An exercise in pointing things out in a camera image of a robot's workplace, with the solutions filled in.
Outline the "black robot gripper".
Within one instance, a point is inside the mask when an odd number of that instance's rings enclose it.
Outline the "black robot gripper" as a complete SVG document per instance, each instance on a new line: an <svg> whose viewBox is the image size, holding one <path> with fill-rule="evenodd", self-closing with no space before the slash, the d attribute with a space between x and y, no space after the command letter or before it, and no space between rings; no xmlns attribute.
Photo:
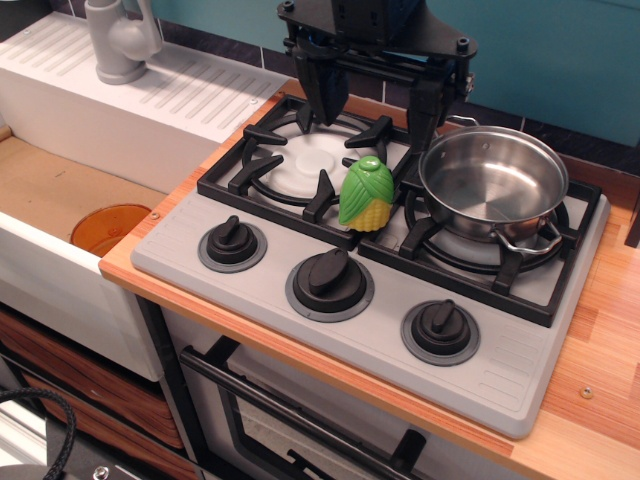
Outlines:
<svg viewBox="0 0 640 480"><path fill-rule="evenodd" d="M430 148L458 95L473 88L477 42L438 19L425 1L283 1L284 44L316 118L332 125L349 96L346 73L412 82L410 152Z"/></svg>

